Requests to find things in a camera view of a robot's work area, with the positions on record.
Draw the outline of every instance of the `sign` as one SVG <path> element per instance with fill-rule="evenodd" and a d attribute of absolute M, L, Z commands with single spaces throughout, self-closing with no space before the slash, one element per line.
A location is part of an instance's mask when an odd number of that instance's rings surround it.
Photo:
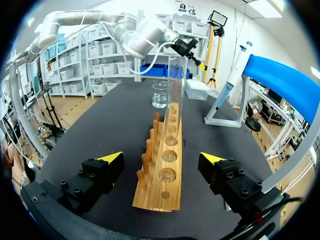
<path fill-rule="evenodd" d="M 201 6 L 192 0 L 175 1 L 178 15 L 188 15 L 201 19 Z"/>

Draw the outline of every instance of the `wooden floor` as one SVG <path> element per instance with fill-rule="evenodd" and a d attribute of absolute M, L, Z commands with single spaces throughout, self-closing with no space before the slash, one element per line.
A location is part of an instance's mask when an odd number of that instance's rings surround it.
<path fill-rule="evenodd" d="M 98 101 L 100 97 L 95 97 L 92 99 L 90 96 L 88 99 L 85 99 L 84 97 L 77 97 L 77 96 L 68 96 L 66 98 L 63 98 L 61 96 L 53 96 L 51 97 L 52 104 L 55 106 L 56 111 L 59 114 L 59 119 L 61 119 L 62 126 L 67 130 L 70 128 L 70 126 L 77 121 L 77 119 L 85 113 L 96 101 Z M 45 110 L 46 106 L 44 104 L 44 101 L 40 101 L 41 107 Z M 43 119 L 44 117 L 41 115 L 41 111 L 38 105 L 35 106 L 36 112 L 41 116 Z M 45 118 L 47 119 L 47 122 L 50 122 L 50 118 L 48 114 L 45 115 Z M 264 125 L 267 127 L 267 129 L 271 132 L 271 134 L 276 138 L 278 134 L 281 132 L 282 127 L 278 126 L 277 124 L 269 124 L 265 121 L 264 118 L 261 118 Z M 261 131 L 257 134 L 255 132 L 252 133 L 253 137 L 256 139 L 256 142 L 261 148 L 261 151 L 264 153 L 266 151 L 266 148 L 268 149 L 270 145 L 272 144 L 270 137 L 268 134 L 264 131 L 262 128 Z M 32 153 L 32 150 L 29 147 L 24 147 L 25 153 L 35 162 L 39 162 L 37 159 L 37 156 L 35 156 Z M 285 149 L 285 154 L 291 154 L 292 148 L 287 147 Z M 290 182 L 292 182 L 298 174 L 311 162 L 311 157 L 309 154 L 303 159 L 301 164 L 286 178 L 284 179 L 281 184 L 279 184 L 277 187 L 281 190 L 284 190 Z M 272 172 L 275 172 L 278 170 L 284 163 L 283 161 L 280 161 L 279 158 L 274 158 L 270 160 L 269 166 L 272 170 Z M 291 188 L 287 193 L 291 197 L 300 197 L 300 196 L 306 196 L 308 193 L 308 190 L 313 183 L 315 178 L 315 169 L 312 167 L 308 173 L 297 183 L 293 188 Z M 22 173 L 19 171 L 17 166 L 13 167 L 13 184 L 19 193 L 19 183 L 22 179 Z M 281 215 L 281 224 L 285 224 L 288 219 L 293 215 L 297 207 L 299 206 L 299 203 L 288 203 L 285 207 L 285 211 L 283 211 Z"/>

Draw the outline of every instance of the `dark work surface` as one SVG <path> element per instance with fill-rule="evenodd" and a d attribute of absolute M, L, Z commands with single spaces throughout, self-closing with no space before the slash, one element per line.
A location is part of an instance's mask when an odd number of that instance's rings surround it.
<path fill-rule="evenodd" d="M 146 151 L 146 139 L 155 112 L 164 118 L 165 108 L 152 106 L 154 81 L 123 82 L 97 101 L 67 131 L 44 163 L 37 181 L 47 179 L 59 188 L 81 168 L 81 162 L 122 151 L 125 170 L 111 192 L 103 194 L 90 212 L 82 217 L 109 230 L 134 236 L 219 239 L 233 231 L 240 216 L 225 211 L 220 195 L 214 195 L 198 171 L 200 152 L 222 158 L 233 157 L 256 181 L 272 172 L 249 129 L 204 124 L 204 117 L 214 103 L 188 99 L 182 108 L 183 160 L 181 209 L 173 212 L 152 212 L 132 207 L 137 186 L 137 170 Z M 235 120 L 237 115 L 225 103 L 218 118 Z"/>

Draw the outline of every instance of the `chair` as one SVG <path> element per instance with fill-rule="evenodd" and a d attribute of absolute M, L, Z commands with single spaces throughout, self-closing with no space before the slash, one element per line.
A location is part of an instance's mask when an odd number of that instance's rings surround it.
<path fill-rule="evenodd" d="M 254 119 L 254 111 L 252 110 L 252 107 L 250 104 L 247 104 L 247 112 L 246 114 L 248 115 L 247 118 L 245 119 L 245 125 L 252 131 L 254 132 L 260 132 L 261 130 L 261 125 L 258 122 L 257 119 Z"/>

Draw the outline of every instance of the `graduated cylinder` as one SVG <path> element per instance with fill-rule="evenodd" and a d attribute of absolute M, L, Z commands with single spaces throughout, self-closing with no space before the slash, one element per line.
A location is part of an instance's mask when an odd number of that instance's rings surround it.
<path fill-rule="evenodd" d="M 168 146 L 175 146 L 178 143 L 178 131 L 186 87 L 187 63 L 188 59 L 186 57 L 169 57 L 164 126 L 164 142 Z"/>

